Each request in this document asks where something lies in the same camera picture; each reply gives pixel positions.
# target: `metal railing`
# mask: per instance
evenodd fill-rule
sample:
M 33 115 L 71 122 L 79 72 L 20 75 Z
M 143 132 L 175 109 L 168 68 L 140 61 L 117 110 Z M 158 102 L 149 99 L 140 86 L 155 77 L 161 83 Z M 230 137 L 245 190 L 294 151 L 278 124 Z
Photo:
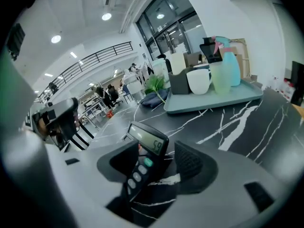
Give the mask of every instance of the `metal railing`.
M 81 74 L 82 72 L 88 70 L 89 68 L 106 61 L 112 57 L 133 51 L 131 42 L 125 42 L 112 47 L 108 47 L 101 51 L 97 51 L 73 64 L 71 67 L 63 71 L 60 75 L 52 81 L 57 87 L 55 90 L 51 90 L 48 87 L 39 95 L 34 102 L 45 103 L 48 97 L 52 97 L 61 87 L 63 87 L 67 82 L 71 81 L 75 76 Z

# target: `white mug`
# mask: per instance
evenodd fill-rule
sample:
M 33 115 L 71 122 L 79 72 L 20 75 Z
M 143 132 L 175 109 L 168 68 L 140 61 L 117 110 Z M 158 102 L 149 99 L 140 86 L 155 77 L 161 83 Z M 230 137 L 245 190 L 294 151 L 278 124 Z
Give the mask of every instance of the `white mug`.
M 205 94 L 211 84 L 208 69 L 197 69 L 187 73 L 187 79 L 191 91 L 196 95 Z

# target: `tray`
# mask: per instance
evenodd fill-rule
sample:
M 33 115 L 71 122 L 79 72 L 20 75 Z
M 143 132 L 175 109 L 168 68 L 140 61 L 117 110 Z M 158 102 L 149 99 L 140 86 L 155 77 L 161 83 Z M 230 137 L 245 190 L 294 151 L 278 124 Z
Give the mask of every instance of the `tray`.
M 216 94 L 213 84 L 210 85 L 208 92 L 203 95 L 193 93 L 173 95 L 170 91 L 164 110 L 170 114 L 192 112 L 256 100 L 262 96 L 263 91 L 259 87 L 241 79 L 240 85 L 231 87 L 230 92 L 226 95 Z

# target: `chair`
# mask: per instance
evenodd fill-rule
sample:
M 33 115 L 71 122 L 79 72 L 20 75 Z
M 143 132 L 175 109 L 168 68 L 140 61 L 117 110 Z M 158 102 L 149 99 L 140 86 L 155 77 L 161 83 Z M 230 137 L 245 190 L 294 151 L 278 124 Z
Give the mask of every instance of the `chair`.
M 115 90 L 114 86 L 109 88 L 109 94 L 110 94 L 112 102 L 114 103 L 114 106 L 119 105 L 120 102 L 123 102 L 123 101 L 117 101 L 119 96 L 118 96 L 118 92 L 117 92 L 117 90 Z

